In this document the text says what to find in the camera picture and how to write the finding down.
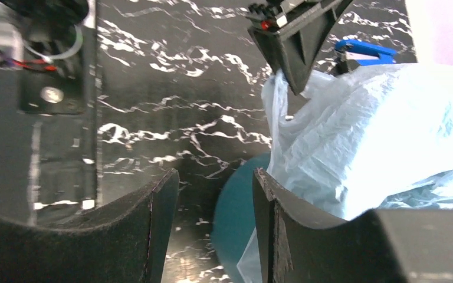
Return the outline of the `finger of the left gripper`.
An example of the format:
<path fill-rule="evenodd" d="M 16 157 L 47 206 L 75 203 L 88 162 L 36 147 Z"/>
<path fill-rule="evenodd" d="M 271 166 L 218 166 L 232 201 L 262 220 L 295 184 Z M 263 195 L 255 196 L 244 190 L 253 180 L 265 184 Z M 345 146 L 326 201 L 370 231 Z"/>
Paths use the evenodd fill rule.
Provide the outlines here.
<path fill-rule="evenodd" d="M 282 71 L 294 94 L 306 86 L 313 63 L 329 32 L 352 0 L 323 1 L 321 12 L 302 28 L 283 31 L 249 31 L 274 72 Z"/>

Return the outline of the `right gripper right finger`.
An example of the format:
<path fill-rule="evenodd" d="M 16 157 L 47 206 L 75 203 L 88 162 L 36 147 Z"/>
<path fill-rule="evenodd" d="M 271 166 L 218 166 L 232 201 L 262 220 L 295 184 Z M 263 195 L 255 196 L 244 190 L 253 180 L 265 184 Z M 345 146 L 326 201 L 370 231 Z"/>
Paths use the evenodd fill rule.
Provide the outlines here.
<path fill-rule="evenodd" d="M 263 282 L 453 282 L 453 210 L 372 209 L 351 221 L 253 174 Z"/>

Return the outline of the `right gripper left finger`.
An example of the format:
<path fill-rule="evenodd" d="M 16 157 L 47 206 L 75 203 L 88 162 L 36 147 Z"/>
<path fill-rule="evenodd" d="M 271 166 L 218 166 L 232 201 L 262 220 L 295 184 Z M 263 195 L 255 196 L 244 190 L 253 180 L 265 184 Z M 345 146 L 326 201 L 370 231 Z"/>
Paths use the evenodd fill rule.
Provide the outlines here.
<path fill-rule="evenodd" d="M 64 223 L 0 217 L 0 282 L 160 282 L 178 193 L 169 169 Z"/>

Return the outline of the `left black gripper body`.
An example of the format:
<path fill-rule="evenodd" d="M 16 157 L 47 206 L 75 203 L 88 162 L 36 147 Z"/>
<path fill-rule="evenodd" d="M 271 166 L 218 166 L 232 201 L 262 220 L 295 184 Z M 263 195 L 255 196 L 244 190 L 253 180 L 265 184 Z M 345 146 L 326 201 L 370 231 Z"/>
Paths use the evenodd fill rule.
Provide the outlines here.
<path fill-rule="evenodd" d="M 318 16 L 323 1 L 264 1 L 247 6 L 249 31 L 279 31 L 302 28 Z"/>

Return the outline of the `teal plastic trash bin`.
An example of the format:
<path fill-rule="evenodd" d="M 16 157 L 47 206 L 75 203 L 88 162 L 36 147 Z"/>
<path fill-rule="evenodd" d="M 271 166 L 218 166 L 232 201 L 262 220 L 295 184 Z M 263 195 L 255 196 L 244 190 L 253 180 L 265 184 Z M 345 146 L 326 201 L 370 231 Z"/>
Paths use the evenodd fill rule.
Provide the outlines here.
<path fill-rule="evenodd" d="M 262 282 L 252 177 L 269 162 L 269 153 L 247 160 L 227 180 L 216 204 L 211 242 L 232 282 Z"/>

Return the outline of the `light blue plastic bag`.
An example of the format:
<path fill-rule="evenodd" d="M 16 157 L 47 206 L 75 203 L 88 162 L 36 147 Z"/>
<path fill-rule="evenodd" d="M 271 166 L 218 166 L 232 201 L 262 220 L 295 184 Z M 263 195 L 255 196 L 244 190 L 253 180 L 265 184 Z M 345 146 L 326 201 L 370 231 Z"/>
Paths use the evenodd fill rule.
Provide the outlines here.
<path fill-rule="evenodd" d="M 453 210 L 453 66 L 316 73 L 287 119 L 281 73 L 261 97 L 273 137 L 265 171 L 345 221 L 372 209 Z"/>

